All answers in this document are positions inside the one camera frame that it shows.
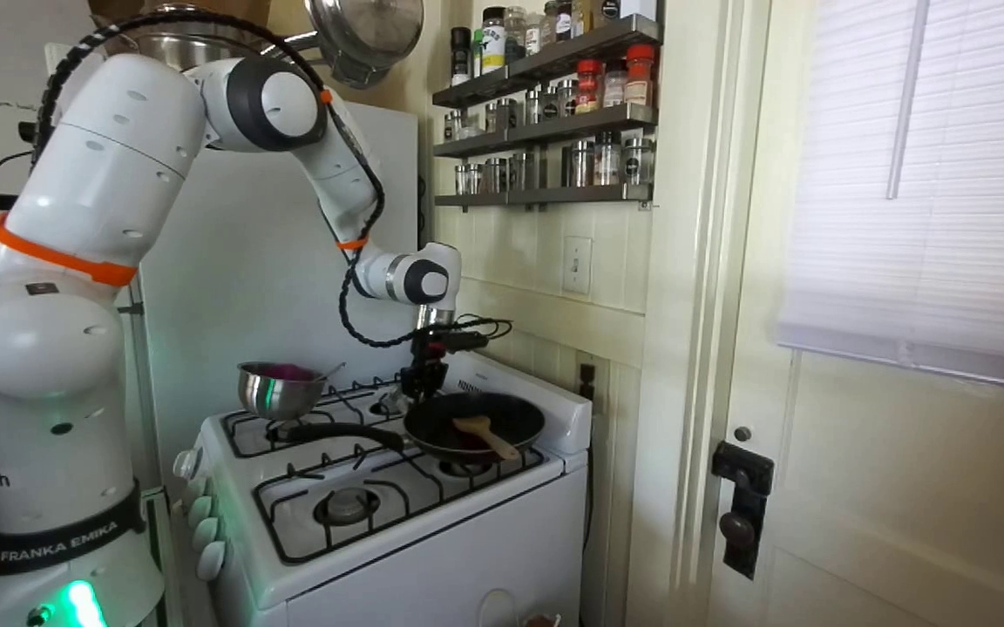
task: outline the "spice rack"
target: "spice rack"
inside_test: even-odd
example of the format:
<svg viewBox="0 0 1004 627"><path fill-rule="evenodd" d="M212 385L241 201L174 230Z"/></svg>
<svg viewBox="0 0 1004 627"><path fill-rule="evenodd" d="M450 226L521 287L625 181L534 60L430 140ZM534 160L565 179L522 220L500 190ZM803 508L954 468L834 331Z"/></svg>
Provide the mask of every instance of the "spice rack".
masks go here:
<svg viewBox="0 0 1004 627"><path fill-rule="evenodd" d="M432 95L432 103L439 107L475 107L488 103L495 96L508 96L517 91L527 91L534 83L567 75L579 60L596 54L609 60L621 54L631 42L659 42L659 23L649 17L625 17L607 28L596 28L582 39L557 42L538 54L517 60L495 73L475 75L460 86L445 86ZM587 115L565 115L565 118L544 118L534 126L514 126L488 136L467 136L467 140L445 140L432 147L432 155L485 155L503 151L538 151L547 144L601 136L601 132L626 132L640 130L651 132L659 120L657 107L649 103L621 103L621 107L601 107ZM587 189L506 189L488 195L436 195L436 206L565 206L565 201L649 201L651 181L645 186L587 186Z"/></svg>

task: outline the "green light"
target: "green light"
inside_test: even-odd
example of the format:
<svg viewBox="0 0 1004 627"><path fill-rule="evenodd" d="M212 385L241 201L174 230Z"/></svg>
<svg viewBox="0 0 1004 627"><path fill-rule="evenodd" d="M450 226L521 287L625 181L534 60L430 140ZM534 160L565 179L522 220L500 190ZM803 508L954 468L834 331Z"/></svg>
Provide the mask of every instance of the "green light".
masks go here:
<svg viewBox="0 0 1004 627"><path fill-rule="evenodd" d="M70 621L75 627L108 627L92 581L70 581Z"/></svg>

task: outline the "white stove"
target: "white stove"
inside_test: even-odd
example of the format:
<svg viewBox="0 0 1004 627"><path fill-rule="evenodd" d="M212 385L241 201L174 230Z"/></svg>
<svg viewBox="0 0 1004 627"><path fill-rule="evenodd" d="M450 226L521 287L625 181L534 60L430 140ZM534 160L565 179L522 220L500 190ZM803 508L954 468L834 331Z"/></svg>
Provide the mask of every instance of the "white stove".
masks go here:
<svg viewBox="0 0 1004 627"><path fill-rule="evenodd" d="M455 464L362 436L279 442L241 410L202 420L174 475L221 622L579 622L588 401L480 354L450 360L445 390L522 396L544 427L514 464ZM406 410L393 379L369 379L305 420L406 436Z"/></svg>

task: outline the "window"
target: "window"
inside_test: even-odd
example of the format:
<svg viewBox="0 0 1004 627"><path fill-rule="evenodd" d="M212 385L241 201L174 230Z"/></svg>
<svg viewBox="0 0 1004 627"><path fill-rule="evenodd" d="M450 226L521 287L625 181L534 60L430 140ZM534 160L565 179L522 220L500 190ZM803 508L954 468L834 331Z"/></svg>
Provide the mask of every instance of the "window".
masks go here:
<svg viewBox="0 0 1004 627"><path fill-rule="evenodd" d="M822 0L778 342L1004 384L1004 0Z"/></svg>

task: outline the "oven door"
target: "oven door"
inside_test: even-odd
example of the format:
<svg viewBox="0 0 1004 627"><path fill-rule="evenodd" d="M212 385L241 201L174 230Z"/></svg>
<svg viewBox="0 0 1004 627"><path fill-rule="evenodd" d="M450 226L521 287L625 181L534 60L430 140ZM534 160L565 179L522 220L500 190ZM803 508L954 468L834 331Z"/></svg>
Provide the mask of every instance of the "oven door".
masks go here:
<svg viewBox="0 0 1004 627"><path fill-rule="evenodd" d="M587 468L384 554L287 605L258 627L527 627L579 622Z"/></svg>

